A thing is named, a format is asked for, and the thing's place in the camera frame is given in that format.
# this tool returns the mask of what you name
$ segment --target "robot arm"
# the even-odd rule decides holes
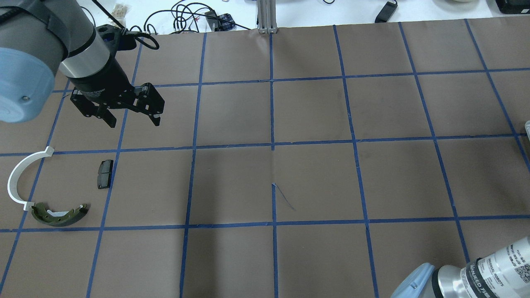
[[[94,28],[76,0],[0,0],[0,120],[35,118],[60,70],[75,85],[71,102],[85,116],[116,118],[130,109],[160,125],[164,100],[150,83],[133,87],[115,59],[141,32]]]

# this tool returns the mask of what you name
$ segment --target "white background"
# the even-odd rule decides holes
[[[91,0],[77,1],[92,12],[97,25],[109,23],[108,18]],[[133,25],[143,27],[151,13],[171,9],[177,0],[100,0],[109,11],[112,11],[116,2],[129,7],[125,26],[130,28]],[[205,3],[215,9],[218,15],[229,13],[236,23],[251,29],[256,28],[257,8],[254,1],[186,0],[183,4],[191,2]],[[335,0],[335,3],[327,5],[322,0],[277,0],[277,23],[278,27],[373,23],[386,2],[387,0]],[[506,16],[499,12],[495,0],[473,0],[468,3],[454,0],[398,0],[398,8],[390,21],[474,19],[493,16]],[[169,12],[152,17],[149,23],[155,26],[158,33],[173,32],[173,17]],[[199,23],[201,32],[209,31],[203,17]]]

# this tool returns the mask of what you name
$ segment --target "light blue joint cap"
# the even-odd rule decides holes
[[[22,51],[0,48],[0,121],[35,118],[54,85],[54,74],[44,62]]]
[[[431,278],[434,266],[423,263],[397,287],[390,298],[418,298]]]

